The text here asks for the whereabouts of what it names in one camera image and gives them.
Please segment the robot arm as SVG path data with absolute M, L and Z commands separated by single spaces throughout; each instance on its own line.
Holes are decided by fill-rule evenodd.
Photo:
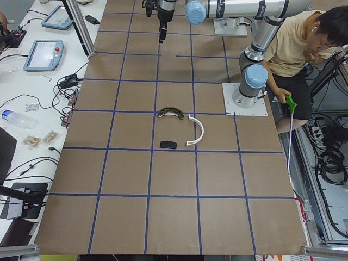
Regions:
M 311 1 L 186 1 L 185 14 L 191 24 L 207 18 L 239 18 L 251 16 L 261 19 L 250 46 L 242 51 L 239 66 L 242 80 L 232 100 L 241 108 L 251 108 L 258 93 L 265 87 L 268 72 L 262 65 L 264 53 L 287 17 L 305 11 Z
M 175 6 L 176 0 L 146 0 L 142 2 L 142 8 L 145 8 L 147 17 L 152 16 L 152 11 L 157 12 L 160 44 L 166 39 L 167 24 L 173 19 Z

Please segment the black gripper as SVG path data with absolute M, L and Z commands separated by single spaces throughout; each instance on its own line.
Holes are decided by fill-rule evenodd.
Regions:
M 165 41 L 167 34 L 167 22 L 160 21 L 159 25 L 159 41 Z

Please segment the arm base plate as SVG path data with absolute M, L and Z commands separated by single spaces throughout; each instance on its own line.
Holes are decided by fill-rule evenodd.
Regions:
M 245 97 L 239 90 L 240 83 L 222 83 L 225 113 L 227 116 L 268 116 L 264 92 L 259 89 L 255 97 Z
M 247 23 L 242 17 L 215 18 L 214 30 L 218 36 L 247 37 Z

